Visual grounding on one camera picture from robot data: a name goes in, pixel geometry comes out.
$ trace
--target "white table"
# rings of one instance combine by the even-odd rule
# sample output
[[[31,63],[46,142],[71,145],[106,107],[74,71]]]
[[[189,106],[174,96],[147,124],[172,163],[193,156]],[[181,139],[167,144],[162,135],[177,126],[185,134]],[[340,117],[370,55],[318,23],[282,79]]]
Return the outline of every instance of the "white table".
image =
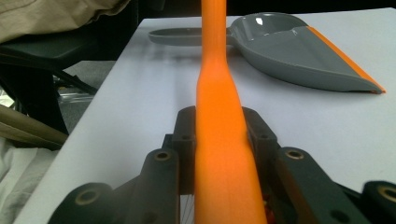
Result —
[[[296,86],[260,73],[230,49],[242,105],[260,113],[281,146],[306,150],[335,182],[357,191],[369,180],[396,183],[396,10],[297,16],[388,93]],[[16,223],[46,223],[82,184],[116,188],[139,174],[146,155],[173,132],[177,111],[195,105],[201,62],[200,47],[156,45],[148,32],[199,26],[200,18],[143,20]]]

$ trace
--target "orange plastic strip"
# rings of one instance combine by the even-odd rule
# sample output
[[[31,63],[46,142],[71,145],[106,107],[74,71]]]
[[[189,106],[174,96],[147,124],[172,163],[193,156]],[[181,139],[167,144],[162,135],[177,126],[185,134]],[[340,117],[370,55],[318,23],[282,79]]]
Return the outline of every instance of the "orange plastic strip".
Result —
[[[267,223],[239,96],[226,60],[226,2],[202,0],[195,223]]]
[[[329,46],[338,56],[340,56],[344,62],[346,62],[359,76],[364,79],[367,79],[373,82],[382,92],[387,92],[385,88],[379,85],[372,77],[370,77],[363,69],[361,69],[355,62],[353,62],[343,51],[337,48],[332,41],[330,41],[326,36],[321,34],[317,29],[311,26],[307,26],[307,28],[317,37],[319,37],[327,46]]]

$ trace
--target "gray dustpan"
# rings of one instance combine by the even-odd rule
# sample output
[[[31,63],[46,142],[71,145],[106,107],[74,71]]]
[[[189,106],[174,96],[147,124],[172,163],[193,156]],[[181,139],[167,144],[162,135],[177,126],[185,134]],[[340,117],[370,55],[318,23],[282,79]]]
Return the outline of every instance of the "gray dustpan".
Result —
[[[201,28],[162,29],[149,39],[172,46],[200,46]],[[264,74],[326,91],[385,90],[313,27],[290,14],[257,13],[227,28],[227,44]]]

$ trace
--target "screw hole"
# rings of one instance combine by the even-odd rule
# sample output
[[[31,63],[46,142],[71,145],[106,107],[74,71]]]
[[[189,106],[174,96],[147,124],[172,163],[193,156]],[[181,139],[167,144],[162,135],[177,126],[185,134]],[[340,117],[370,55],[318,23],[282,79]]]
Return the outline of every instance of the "screw hole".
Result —
[[[391,188],[388,186],[379,186],[378,187],[379,194],[382,195],[382,197],[396,203],[396,189]]]
[[[101,195],[99,189],[85,189],[75,199],[78,205],[87,205],[95,202]]]
[[[164,152],[164,151],[158,152],[155,155],[156,161],[167,161],[169,160],[169,158],[171,158],[171,155],[168,152]]]
[[[337,220],[339,223],[348,223],[349,222],[349,216],[347,214],[339,211],[339,210],[332,210],[330,212],[330,215],[332,218]]]
[[[304,158],[304,154],[296,150],[288,150],[286,155],[294,160],[301,160]]]

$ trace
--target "chair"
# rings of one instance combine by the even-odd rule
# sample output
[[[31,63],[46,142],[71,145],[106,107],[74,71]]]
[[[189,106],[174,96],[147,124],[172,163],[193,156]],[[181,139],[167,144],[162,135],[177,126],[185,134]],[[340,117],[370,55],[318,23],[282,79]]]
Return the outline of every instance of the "chair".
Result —
[[[0,44],[0,86],[21,104],[18,110],[68,134],[53,76],[95,95],[96,88],[64,69],[81,61],[117,60],[137,25],[138,4],[132,0],[121,13],[76,30],[26,35]]]

